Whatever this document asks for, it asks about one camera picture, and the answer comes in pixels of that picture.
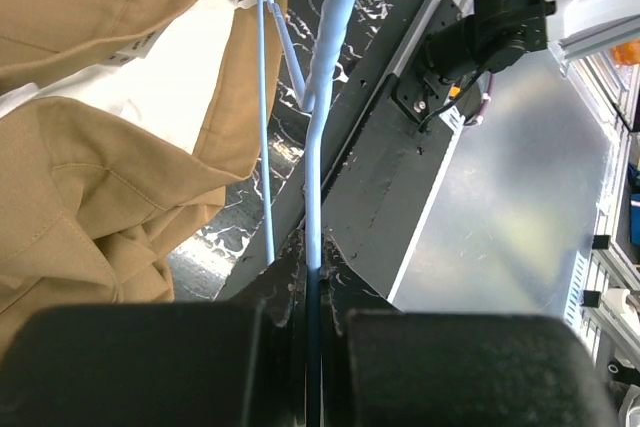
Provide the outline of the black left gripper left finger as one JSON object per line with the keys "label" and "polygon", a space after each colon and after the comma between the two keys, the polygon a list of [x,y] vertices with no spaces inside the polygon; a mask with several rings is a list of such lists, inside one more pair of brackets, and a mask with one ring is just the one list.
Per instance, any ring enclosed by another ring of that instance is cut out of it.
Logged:
{"label": "black left gripper left finger", "polygon": [[304,236],[225,301],[49,308],[1,363],[5,426],[293,426],[304,419]]}

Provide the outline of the blue wire hanger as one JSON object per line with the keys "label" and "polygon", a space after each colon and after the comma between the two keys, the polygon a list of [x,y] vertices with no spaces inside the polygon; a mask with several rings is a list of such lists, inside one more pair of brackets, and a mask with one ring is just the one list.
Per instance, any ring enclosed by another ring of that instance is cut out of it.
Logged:
{"label": "blue wire hanger", "polygon": [[305,146],[305,244],[306,265],[318,271],[322,265],[321,145],[333,91],[333,73],[340,56],[355,0],[324,0],[319,32],[309,76],[302,78],[284,17],[275,0],[258,0],[272,13],[284,48],[285,61],[301,109],[311,115]]}

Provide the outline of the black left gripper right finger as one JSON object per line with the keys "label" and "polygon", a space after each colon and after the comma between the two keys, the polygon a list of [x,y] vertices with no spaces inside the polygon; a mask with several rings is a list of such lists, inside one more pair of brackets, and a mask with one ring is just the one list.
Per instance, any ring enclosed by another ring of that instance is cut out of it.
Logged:
{"label": "black left gripper right finger", "polygon": [[614,426],[582,342],[540,315],[404,313],[332,238],[321,271],[327,426]]}

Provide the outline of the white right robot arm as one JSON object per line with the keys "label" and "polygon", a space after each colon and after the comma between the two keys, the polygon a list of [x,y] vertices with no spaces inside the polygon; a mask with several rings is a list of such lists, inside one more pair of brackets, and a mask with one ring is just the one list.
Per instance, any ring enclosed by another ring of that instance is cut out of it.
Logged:
{"label": "white right robot arm", "polygon": [[425,131],[484,74],[497,74],[551,44],[567,60],[639,36],[639,0],[473,0],[465,15],[441,0],[391,95]]}

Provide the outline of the tan garment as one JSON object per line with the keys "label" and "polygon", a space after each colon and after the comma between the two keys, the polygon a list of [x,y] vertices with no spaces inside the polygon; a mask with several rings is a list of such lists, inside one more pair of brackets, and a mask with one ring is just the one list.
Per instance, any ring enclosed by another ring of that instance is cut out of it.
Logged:
{"label": "tan garment", "polygon": [[[198,0],[1,0],[1,90],[49,87],[166,27]],[[38,312],[170,302],[167,255],[256,164],[258,103],[272,102],[273,21],[237,10],[186,152],[131,121],[54,95],[1,119],[1,346]]]}

